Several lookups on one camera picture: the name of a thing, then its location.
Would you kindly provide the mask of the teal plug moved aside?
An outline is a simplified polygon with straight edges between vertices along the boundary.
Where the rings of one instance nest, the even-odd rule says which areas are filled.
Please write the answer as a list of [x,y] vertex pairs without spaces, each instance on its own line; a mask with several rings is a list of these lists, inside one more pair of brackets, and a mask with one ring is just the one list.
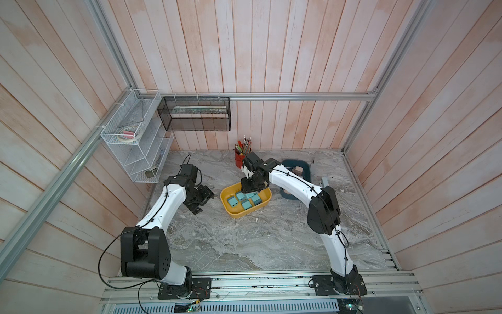
[[259,195],[255,194],[250,199],[254,205],[259,205],[262,203],[262,200]]

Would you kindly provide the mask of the dark teal plastic bin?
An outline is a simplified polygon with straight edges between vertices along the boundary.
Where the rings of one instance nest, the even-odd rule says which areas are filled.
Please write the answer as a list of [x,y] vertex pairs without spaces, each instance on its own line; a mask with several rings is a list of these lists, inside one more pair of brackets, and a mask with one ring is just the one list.
[[[310,164],[305,161],[297,160],[297,159],[284,159],[282,161],[282,165],[285,166],[289,171],[296,174],[304,181],[311,182],[311,169]],[[282,187],[280,189],[280,194],[283,198],[287,200],[298,201],[298,199],[290,194],[287,190],[284,190]]]

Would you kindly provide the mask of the yellow plastic bin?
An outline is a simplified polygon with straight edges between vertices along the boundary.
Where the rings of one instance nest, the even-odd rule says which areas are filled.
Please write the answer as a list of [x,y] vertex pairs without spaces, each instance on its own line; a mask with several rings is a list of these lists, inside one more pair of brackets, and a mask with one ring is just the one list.
[[272,193],[269,188],[261,192],[244,193],[241,184],[236,183],[223,189],[220,199],[227,214],[232,218],[240,218],[267,205]]

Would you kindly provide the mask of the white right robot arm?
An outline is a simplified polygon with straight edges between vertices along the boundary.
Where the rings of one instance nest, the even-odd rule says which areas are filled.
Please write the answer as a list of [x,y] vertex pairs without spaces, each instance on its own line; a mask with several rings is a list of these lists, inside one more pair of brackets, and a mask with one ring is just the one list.
[[260,192],[275,184],[300,200],[307,208],[307,224],[320,235],[330,261],[332,285],[339,294],[367,294],[357,266],[348,253],[349,241],[342,233],[341,210],[335,191],[320,187],[292,173],[277,160],[262,160],[256,153],[244,157],[241,167],[244,193]]

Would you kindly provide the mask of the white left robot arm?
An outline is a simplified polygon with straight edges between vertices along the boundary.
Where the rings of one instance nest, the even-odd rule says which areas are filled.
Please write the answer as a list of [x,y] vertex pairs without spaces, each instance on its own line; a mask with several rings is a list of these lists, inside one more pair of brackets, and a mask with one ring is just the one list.
[[165,285],[190,287],[192,271],[172,261],[167,229],[180,206],[197,215],[214,198],[209,187],[197,179],[201,171],[192,164],[180,166],[178,174],[164,181],[161,196],[134,227],[120,235],[121,272],[125,277],[155,279]]

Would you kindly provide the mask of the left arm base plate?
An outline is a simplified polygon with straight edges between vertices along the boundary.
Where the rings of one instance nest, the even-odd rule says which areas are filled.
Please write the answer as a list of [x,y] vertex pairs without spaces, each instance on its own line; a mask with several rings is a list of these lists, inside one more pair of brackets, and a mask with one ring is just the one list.
[[200,277],[187,279],[181,286],[162,283],[159,288],[159,300],[206,300],[210,298],[212,279]]

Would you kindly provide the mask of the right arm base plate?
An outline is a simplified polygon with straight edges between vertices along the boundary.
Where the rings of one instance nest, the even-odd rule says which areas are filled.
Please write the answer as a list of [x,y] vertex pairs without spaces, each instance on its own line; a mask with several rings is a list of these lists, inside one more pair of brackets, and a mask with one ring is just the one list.
[[359,296],[366,295],[367,288],[360,274],[353,277],[313,276],[309,286],[315,290],[317,296]]

